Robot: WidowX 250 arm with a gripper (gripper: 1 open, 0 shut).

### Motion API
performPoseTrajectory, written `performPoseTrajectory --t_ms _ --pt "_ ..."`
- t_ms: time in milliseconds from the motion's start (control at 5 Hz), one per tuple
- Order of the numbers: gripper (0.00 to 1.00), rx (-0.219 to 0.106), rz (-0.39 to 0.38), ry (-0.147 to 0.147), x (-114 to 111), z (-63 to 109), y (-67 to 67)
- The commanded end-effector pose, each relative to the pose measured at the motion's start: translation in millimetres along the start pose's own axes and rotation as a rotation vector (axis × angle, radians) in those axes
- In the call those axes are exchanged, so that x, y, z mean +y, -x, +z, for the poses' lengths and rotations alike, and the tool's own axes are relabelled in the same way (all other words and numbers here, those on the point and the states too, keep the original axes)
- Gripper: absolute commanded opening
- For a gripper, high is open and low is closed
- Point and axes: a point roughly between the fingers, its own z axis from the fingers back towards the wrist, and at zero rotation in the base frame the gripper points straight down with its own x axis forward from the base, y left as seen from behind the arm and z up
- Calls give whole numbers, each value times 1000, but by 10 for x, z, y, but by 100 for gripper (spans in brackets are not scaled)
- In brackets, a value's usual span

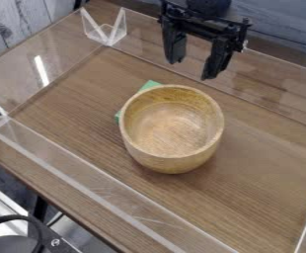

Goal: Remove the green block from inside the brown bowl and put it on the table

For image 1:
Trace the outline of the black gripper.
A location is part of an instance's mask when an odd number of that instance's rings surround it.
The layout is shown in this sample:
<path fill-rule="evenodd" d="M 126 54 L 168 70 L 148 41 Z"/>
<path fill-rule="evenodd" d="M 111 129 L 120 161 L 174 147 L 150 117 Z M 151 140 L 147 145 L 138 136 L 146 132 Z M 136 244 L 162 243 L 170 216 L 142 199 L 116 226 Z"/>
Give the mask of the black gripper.
<path fill-rule="evenodd" d="M 211 55 L 206 59 L 202 80 L 214 79 L 226 70 L 234 51 L 247 46 L 251 19 L 234 14 L 233 0 L 159 0 L 160 15 L 187 31 L 188 34 L 213 41 Z M 175 25 L 162 25 L 164 57 L 170 64 L 186 56 L 186 32 Z"/>

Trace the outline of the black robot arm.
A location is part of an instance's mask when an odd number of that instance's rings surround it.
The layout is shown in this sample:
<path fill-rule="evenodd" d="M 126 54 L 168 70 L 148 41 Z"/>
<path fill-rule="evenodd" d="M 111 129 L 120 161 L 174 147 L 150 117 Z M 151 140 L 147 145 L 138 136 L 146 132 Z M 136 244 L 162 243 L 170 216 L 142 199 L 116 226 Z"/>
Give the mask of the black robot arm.
<path fill-rule="evenodd" d="M 227 69 L 234 52 L 247 47 L 249 18 L 227 17 L 233 0 L 159 0 L 158 22 L 162 29 L 164 58 L 180 63 L 186 56 L 187 36 L 211 43 L 202 80 L 214 79 Z"/>

